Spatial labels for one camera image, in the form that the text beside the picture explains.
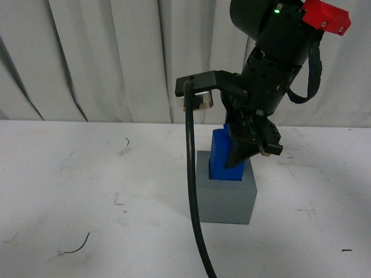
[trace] curtain fold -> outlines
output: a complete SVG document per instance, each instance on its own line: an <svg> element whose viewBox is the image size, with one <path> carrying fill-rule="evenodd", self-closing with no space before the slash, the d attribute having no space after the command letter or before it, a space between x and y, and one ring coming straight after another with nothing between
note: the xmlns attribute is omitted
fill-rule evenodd
<svg viewBox="0 0 371 278"><path fill-rule="evenodd" d="M371 127L370 1L326 0L352 26L321 43L320 90L306 104L284 97L278 125ZM176 79L241 73L254 41L234 27L229 0L0 1L0 119L184 123ZM307 90L308 65L292 89ZM214 107L195 123L222 124Z"/></svg>

